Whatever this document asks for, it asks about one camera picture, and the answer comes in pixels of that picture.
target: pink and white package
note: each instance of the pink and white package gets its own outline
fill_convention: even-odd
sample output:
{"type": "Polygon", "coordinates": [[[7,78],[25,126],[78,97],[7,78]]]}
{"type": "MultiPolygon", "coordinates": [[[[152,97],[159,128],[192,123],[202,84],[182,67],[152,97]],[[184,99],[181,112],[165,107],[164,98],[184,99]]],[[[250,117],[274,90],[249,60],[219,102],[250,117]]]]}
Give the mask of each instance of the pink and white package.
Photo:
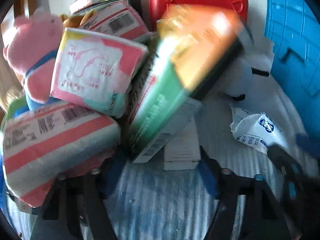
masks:
{"type": "Polygon", "coordinates": [[[8,188],[30,206],[40,206],[54,179],[100,166],[120,142],[110,117],[57,102],[10,119],[1,143],[8,188]]]}
{"type": "Polygon", "coordinates": [[[119,1],[92,16],[79,29],[118,36],[128,40],[141,40],[148,28],[135,9],[119,1]]]}
{"type": "Polygon", "coordinates": [[[101,0],[76,0],[72,4],[70,4],[70,13],[76,13],[77,11],[80,11],[81,9],[87,8],[93,4],[96,4],[100,2],[101,0]]]}
{"type": "Polygon", "coordinates": [[[130,82],[148,48],[102,33],[66,28],[54,66],[51,95],[120,118],[130,82]]]}

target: package label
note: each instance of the package label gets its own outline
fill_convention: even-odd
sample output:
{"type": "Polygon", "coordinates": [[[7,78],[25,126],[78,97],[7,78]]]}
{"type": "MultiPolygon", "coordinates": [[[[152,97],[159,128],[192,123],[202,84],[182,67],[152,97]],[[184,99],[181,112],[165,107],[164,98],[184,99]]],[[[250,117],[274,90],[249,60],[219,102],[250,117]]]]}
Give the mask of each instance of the package label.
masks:
{"type": "Polygon", "coordinates": [[[283,131],[265,113],[253,114],[246,109],[231,107],[233,122],[230,124],[233,137],[262,153],[267,153],[273,144],[288,149],[283,131]]]}
{"type": "Polygon", "coordinates": [[[154,84],[156,77],[153,75],[149,77],[149,73],[152,69],[152,63],[154,60],[154,54],[150,56],[148,61],[143,66],[138,80],[134,83],[134,87],[129,93],[129,107],[128,107],[128,125],[131,125],[135,115],[137,114],[145,96],[154,84]]]}
{"type": "Polygon", "coordinates": [[[140,24],[124,2],[119,2],[91,17],[79,28],[121,36],[140,24]]]}
{"type": "Polygon", "coordinates": [[[4,158],[100,116],[85,107],[63,102],[53,108],[40,108],[28,119],[9,120],[4,133],[4,158]]]}

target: pink pig plush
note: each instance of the pink pig plush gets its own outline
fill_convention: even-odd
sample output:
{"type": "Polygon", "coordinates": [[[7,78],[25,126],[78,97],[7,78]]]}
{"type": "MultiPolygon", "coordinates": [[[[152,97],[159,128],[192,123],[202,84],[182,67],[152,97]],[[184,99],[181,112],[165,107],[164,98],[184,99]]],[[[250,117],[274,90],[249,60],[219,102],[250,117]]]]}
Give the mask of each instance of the pink pig plush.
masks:
{"type": "Polygon", "coordinates": [[[63,33],[63,23],[47,12],[30,19],[19,16],[17,33],[3,50],[9,66],[24,76],[24,88],[30,98],[44,104],[50,95],[54,63],[63,33]]]}

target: corrugated metal surface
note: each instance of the corrugated metal surface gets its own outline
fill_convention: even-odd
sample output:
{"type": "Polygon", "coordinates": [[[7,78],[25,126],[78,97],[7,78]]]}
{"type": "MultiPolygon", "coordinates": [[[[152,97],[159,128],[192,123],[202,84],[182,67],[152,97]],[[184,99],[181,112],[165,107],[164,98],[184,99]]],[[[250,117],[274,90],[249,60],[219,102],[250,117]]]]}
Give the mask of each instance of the corrugated metal surface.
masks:
{"type": "MultiPolygon", "coordinates": [[[[292,145],[291,155],[308,174],[317,175],[316,161],[295,146],[295,134],[304,132],[304,128],[290,100],[272,77],[256,76],[253,87],[255,89],[246,95],[242,106],[252,112],[266,112],[284,130],[292,145]]],[[[272,191],[279,197],[282,180],[267,156],[232,137],[229,127],[232,102],[214,89],[209,93],[196,117],[200,144],[222,167],[228,167],[238,175],[265,175],[272,191]]],[[[216,204],[196,170],[163,171],[160,153],[146,164],[128,163],[115,192],[106,201],[118,238],[141,240],[203,239],[216,204]]],[[[231,239],[237,239],[243,209],[244,198],[239,197],[231,239]]],[[[27,216],[12,215],[15,224],[29,223],[27,216]]],[[[30,234],[29,228],[23,228],[27,231],[23,232],[26,237],[30,234]]],[[[85,239],[92,239],[88,228],[84,228],[84,235],[85,239]]]]}
{"type": "Polygon", "coordinates": [[[36,216],[19,211],[17,205],[11,198],[7,197],[7,201],[8,212],[14,225],[14,229],[17,234],[22,233],[22,240],[29,240],[36,216]]]}

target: blue crate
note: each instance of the blue crate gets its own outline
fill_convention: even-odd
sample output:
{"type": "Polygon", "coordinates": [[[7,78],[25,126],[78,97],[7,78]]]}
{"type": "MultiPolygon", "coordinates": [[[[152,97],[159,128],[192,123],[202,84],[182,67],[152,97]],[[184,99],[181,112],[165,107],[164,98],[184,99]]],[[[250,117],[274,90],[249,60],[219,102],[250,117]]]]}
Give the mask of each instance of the blue crate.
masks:
{"type": "Polygon", "coordinates": [[[320,138],[320,25],[304,0],[268,0],[265,36],[275,45],[271,74],[320,138]]]}

